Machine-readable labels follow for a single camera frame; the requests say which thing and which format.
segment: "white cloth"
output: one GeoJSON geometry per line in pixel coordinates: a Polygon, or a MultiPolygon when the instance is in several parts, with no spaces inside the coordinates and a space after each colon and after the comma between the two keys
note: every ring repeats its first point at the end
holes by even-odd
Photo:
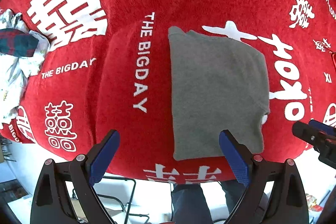
{"type": "Polygon", "coordinates": [[[16,29],[28,33],[29,29],[25,22],[21,20],[22,13],[13,14],[11,9],[7,9],[0,15],[0,29],[16,29]]]}
{"type": "Polygon", "coordinates": [[[8,9],[0,15],[0,29],[17,29],[29,33],[39,40],[32,57],[15,57],[0,54],[0,129],[3,123],[9,124],[17,116],[17,107],[26,90],[28,77],[38,75],[50,44],[43,35],[29,31],[21,13],[16,15],[8,9]]]}

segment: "person's leg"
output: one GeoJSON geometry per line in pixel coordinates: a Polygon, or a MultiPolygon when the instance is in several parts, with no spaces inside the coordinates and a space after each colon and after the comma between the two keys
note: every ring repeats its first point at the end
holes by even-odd
{"type": "Polygon", "coordinates": [[[175,224],[213,224],[209,207],[199,184],[174,185],[171,193],[175,224]]]}
{"type": "MultiPolygon", "coordinates": [[[[225,192],[226,205],[229,213],[233,211],[240,197],[245,191],[245,186],[242,183],[239,183],[237,180],[227,180],[220,182],[223,191],[225,192]]],[[[259,207],[256,211],[256,215],[260,215],[260,218],[263,217],[264,211],[267,208],[268,196],[264,193],[259,207]]]]}
{"type": "Polygon", "coordinates": [[[225,192],[227,209],[231,213],[244,193],[245,186],[237,180],[221,181],[220,184],[225,192]]]}

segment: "red fleece blanket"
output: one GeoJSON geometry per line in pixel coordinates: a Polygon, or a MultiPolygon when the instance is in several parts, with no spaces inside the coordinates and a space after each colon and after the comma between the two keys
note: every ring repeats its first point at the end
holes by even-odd
{"type": "Polygon", "coordinates": [[[113,128],[121,145],[108,172],[177,183],[234,177],[224,157],[173,159],[170,26],[228,36],[265,55],[266,160],[309,148],[293,137],[295,121],[336,125],[336,0],[2,0],[0,7],[22,12],[52,41],[18,119],[1,134],[68,160],[113,128]]]}

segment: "plaid fabric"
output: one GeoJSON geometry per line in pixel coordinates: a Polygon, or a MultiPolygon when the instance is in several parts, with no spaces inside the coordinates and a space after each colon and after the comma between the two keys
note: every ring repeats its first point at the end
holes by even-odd
{"type": "Polygon", "coordinates": [[[0,30],[0,53],[17,57],[32,57],[38,39],[16,29],[0,30]]]}

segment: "metal screw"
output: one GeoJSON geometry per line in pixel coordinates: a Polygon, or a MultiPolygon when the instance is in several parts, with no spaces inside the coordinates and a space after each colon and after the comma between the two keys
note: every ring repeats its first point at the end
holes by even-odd
{"type": "Polygon", "coordinates": [[[83,155],[83,154],[80,154],[76,157],[76,160],[78,160],[78,161],[83,161],[84,159],[85,159],[85,155],[83,155]]]}
{"type": "Polygon", "coordinates": [[[263,160],[263,157],[260,156],[260,155],[254,155],[253,159],[254,159],[255,161],[262,161],[262,160],[263,160]]]}
{"type": "Polygon", "coordinates": [[[51,165],[52,162],[53,162],[52,159],[47,159],[47,160],[44,162],[44,164],[45,164],[45,165],[51,165]]]}
{"type": "Polygon", "coordinates": [[[295,162],[292,159],[287,160],[288,165],[293,166],[295,162]]]}

